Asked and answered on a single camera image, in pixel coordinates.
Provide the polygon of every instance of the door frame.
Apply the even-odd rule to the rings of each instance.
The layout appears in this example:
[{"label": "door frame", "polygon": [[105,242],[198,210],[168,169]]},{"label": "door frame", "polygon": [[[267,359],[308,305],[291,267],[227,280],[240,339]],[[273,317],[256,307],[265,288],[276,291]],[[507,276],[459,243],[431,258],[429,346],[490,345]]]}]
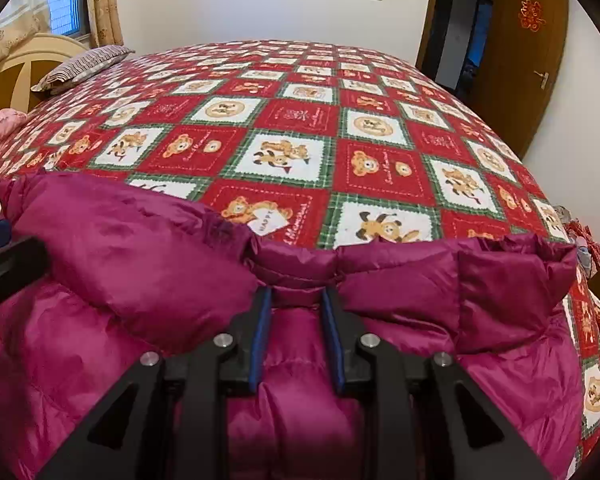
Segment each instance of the door frame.
[{"label": "door frame", "polygon": [[416,59],[416,68],[422,69],[422,63],[424,62],[424,55],[429,45],[429,36],[431,34],[431,25],[433,24],[433,12],[436,7],[436,0],[429,0],[427,4],[427,14],[424,20],[424,26],[422,28],[422,37],[420,38],[420,47],[418,49],[418,57]]}]

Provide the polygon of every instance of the metal bolt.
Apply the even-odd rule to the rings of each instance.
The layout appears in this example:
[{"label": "metal bolt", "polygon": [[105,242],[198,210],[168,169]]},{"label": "metal bolt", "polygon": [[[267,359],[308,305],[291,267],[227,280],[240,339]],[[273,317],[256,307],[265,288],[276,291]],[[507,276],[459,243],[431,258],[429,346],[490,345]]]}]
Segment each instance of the metal bolt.
[{"label": "metal bolt", "polygon": [[381,339],[376,334],[365,334],[360,336],[360,342],[362,346],[366,346],[367,348],[375,348],[380,344]]},{"label": "metal bolt", "polygon": [[145,352],[140,358],[142,366],[153,366],[158,363],[160,356],[156,352]]},{"label": "metal bolt", "polygon": [[433,360],[438,366],[442,367],[450,366],[454,362],[454,359],[451,357],[451,355],[446,352],[438,352],[433,356]]},{"label": "metal bolt", "polygon": [[214,338],[214,345],[219,346],[220,348],[227,348],[234,343],[234,336],[231,334],[218,334]]}]

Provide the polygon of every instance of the doorway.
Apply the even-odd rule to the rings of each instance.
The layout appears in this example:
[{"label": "doorway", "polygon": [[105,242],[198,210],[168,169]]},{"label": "doorway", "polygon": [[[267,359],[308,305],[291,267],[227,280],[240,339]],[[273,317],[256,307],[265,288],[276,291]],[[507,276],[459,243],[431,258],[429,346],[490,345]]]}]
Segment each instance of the doorway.
[{"label": "doorway", "polygon": [[467,102],[491,21],[493,0],[435,0],[420,70]]}]

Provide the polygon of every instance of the pillow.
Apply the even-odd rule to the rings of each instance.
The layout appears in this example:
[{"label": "pillow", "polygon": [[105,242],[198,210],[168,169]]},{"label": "pillow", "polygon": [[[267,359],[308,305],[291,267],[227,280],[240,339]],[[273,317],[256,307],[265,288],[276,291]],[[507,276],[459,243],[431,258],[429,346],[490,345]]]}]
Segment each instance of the pillow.
[{"label": "pillow", "polygon": [[133,52],[135,51],[126,46],[118,45],[107,45],[88,50],[79,56],[72,57],[65,61],[62,65],[57,66],[45,75],[37,85],[32,86],[31,90],[33,92],[44,92],[47,90],[58,89],[69,82],[75,82],[74,80],[81,76],[82,78],[75,82],[75,85],[77,85],[79,82],[85,81],[114,63],[122,61],[126,56]]}]

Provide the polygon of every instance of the door handle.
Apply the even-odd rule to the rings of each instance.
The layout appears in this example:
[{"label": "door handle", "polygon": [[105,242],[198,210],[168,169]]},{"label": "door handle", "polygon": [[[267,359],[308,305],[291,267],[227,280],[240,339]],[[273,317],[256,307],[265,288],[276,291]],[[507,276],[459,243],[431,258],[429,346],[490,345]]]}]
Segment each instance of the door handle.
[{"label": "door handle", "polygon": [[546,82],[549,81],[549,73],[545,72],[544,74],[541,74],[537,70],[534,70],[534,74],[539,75],[542,78],[542,84],[540,85],[540,88],[544,90]]}]

